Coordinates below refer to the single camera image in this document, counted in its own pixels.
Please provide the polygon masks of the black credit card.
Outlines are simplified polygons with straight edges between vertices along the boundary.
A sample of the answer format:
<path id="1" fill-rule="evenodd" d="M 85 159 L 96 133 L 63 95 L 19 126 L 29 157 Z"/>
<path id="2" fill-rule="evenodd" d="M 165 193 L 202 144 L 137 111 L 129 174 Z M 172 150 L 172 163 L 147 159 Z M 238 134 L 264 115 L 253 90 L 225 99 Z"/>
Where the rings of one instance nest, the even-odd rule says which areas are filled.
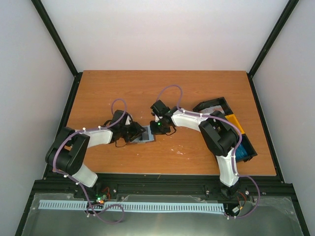
<path id="1" fill-rule="evenodd" d="M 142 133 L 143 141 L 149 141 L 150 140 L 150 135 L 148 132 Z"/>

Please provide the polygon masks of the brown leather card holder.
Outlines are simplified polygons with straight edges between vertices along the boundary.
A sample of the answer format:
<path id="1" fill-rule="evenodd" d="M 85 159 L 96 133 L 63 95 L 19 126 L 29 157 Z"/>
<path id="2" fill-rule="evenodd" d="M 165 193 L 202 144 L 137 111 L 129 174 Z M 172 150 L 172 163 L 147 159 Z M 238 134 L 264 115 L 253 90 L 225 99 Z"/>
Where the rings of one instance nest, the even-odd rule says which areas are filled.
<path id="1" fill-rule="evenodd" d="M 151 132 L 151 128 L 149 125 L 144 126 L 145 132 L 142 133 L 138 138 L 133 140 L 132 144 L 144 144 L 144 143 L 150 143 L 155 141 L 155 137 Z"/>

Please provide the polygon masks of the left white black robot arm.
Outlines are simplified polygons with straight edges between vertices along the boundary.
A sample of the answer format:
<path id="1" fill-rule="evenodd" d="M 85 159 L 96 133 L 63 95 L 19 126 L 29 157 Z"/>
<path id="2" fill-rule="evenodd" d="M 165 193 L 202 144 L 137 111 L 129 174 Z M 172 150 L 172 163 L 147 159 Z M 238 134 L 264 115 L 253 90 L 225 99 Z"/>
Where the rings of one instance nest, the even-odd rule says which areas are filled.
<path id="1" fill-rule="evenodd" d="M 84 185 L 85 192 L 90 197 L 97 198 L 102 194 L 102 185 L 97 182 L 97 174 L 84 164 L 87 149 L 116 144 L 119 139 L 130 143 L 140 138 L 145 131 L 129 113 L 116 110 L 112 119 L 97 128 L 62 128 L 48 150 L 45 161 L 55 173 L 70 178 L 76 184 Z"/>

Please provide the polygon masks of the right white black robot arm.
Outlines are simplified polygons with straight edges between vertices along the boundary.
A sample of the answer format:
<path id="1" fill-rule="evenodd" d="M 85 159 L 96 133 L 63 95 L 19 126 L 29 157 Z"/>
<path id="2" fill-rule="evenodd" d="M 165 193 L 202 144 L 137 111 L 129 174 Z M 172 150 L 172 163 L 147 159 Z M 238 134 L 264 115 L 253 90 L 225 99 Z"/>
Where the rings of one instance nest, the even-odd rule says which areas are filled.
<path id="1" fill-rule="evenodd" d="M 196 113 L 182 108 L 170 109 L 161 100 L 152 106 L 155 120 L 150 122 L 153 134 L 172 135 L 171 128 L 185 127 L 201 133 L 208 150 L 216 157 L 220 171 L 220 191 L 224 198 L 232 199 L 240 188 L 235 153 L 242 141 L 240 130 L 223 113 Z"/>

